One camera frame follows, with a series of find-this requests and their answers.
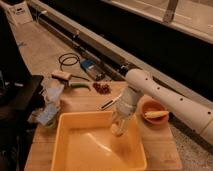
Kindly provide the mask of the translucent soft gripper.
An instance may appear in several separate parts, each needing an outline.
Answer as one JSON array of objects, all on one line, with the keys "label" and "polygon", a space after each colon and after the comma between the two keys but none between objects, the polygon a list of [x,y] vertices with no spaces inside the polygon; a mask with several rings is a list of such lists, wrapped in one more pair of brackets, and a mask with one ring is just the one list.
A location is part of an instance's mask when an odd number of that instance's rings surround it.
[{"label": "translucent soft gripper", "polygon": [[123,123],[124,133],[125,133],[128,127],[129,121],[132,115],[136,111],[137,104],[141,96],[142,96],[142,93],[140,91],[136,91],[131,87],[126,87],[122,91],[121,97],[118,99],[115,105],[115,110],[113,111],[113,114],[111,117],[111,126],[113,124]]}]

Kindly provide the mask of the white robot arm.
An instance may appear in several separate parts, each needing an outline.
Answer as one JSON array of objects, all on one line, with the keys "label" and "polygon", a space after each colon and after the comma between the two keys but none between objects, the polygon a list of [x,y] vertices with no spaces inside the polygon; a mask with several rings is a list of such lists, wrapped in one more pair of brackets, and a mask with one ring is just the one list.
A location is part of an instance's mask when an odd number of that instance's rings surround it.
[{"label": "white robot arm", "polygon": [[125,75],[127,86],[118,98],[111,117],[112,133],[121,136],[126,131],[141,97],[153,97],[179,120],[213,145],[213,109],[171,91],[153,80],[146,71],[131,69]]}]

